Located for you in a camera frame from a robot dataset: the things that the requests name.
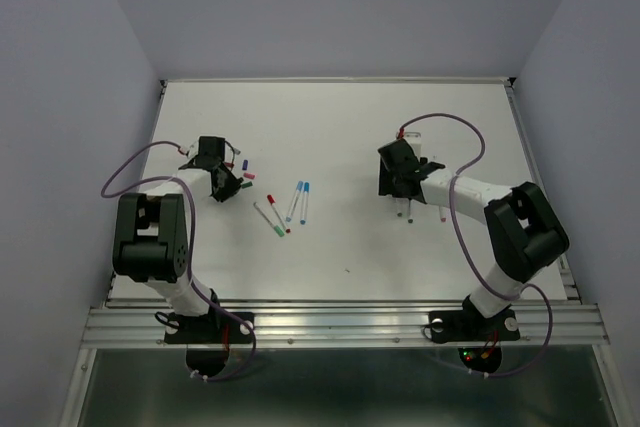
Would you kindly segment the red capped pen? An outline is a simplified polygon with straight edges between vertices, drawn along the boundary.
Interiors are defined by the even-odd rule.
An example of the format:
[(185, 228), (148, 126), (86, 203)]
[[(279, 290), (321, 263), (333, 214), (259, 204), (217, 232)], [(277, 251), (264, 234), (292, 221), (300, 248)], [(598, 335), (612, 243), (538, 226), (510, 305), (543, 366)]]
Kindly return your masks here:
[(277, 204), (275, 198), (271, 194), (268, 194), (267, 195), (267, 201), (269, 202), (270, 207), (272, 208), (273, 212), (275, 213), (275, 215), (276, 215), (276, 217), (278, 219), (280, 227), (282, 228), (282, 230), (286, 234), (289, 234), (291, 232), (291, 229), (289, 228), (289, 226), (287, 224), (287, 221), (285, 219), (285, 216), (281, 212), (281, 210), (279, 208), (279, 205)]

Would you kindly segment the light blue capped pen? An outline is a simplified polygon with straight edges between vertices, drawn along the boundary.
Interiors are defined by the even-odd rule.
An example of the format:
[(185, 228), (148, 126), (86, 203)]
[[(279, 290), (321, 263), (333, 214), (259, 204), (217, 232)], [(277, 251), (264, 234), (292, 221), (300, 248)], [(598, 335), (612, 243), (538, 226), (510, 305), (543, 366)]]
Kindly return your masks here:
[(298, 181), (294, 194), (291, 198), (291, 201), (289, 202), (289, 206), (287, 208), (286, 211), (286, 215), (285, 215), (285, 221), (287, 223), (290, 223), (292, 221), (293, 215), (295, 213), (295, 209), (297, 207), (298, 201), (301, 197), (302, 191), (303, 191), (303, 187), (304, 187), (304, 182), (303, 181)]

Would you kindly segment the green white pen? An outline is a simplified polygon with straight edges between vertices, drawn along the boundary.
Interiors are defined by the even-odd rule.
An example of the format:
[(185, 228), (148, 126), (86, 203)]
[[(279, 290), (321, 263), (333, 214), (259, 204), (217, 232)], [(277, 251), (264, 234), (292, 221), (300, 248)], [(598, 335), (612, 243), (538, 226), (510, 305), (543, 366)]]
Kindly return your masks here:
[(254, 202), (253, 203), (253, 207), (254, 209), (257, 211), (257, 213), (260, 215), (260, 217), (268, 224), (268, 226), (280, 237), (284, 237), (285, 236), (285, 232), (282, 229), (282, 227), (278, 224), (276, 224), (268, 215), (267, 213), (264, 211), (264, 209), (257, 203)]

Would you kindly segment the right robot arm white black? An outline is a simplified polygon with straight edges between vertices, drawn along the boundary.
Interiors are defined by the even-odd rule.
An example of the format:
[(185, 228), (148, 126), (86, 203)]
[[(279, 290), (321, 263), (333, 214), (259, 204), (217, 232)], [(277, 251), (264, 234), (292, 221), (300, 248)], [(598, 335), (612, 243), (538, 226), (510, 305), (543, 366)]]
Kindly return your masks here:
[(378, 149), (379, 194), (447, 209), (484, 225), (495, 259), (460, 313), (463, 331), (482, 337), (496, 315), (520, 297), (525, 284), (569, 248), (569, 237), (541, 188), (524, 182), (509, 187), (455, 174), (415, 155), (404, 139)]

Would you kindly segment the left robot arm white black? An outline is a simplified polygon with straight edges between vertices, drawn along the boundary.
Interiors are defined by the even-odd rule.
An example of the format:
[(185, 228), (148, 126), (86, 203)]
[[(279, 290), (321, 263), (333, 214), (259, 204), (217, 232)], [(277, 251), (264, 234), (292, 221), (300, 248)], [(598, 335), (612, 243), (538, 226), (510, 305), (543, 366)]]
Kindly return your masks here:
[(175, 174), (143, 179), (109, 193), (117, 176), (113, 174), (101, 190), (103, 198), (118, 200), (112, 266), (117, 275), (160, 294), (178, 318), (188, 319), (191, 333), (210, 341), (221, 333), (223, 318), (217, 295), (193, 273), (192, 190), (205, 188), (218, 203), (239, 193), (242, 181), (226, 161), (227, 153), (235, 157), (237, 151), (218, 136), (202, 136), (187, 149), (172, 141), (166, 144), (186, 158)]

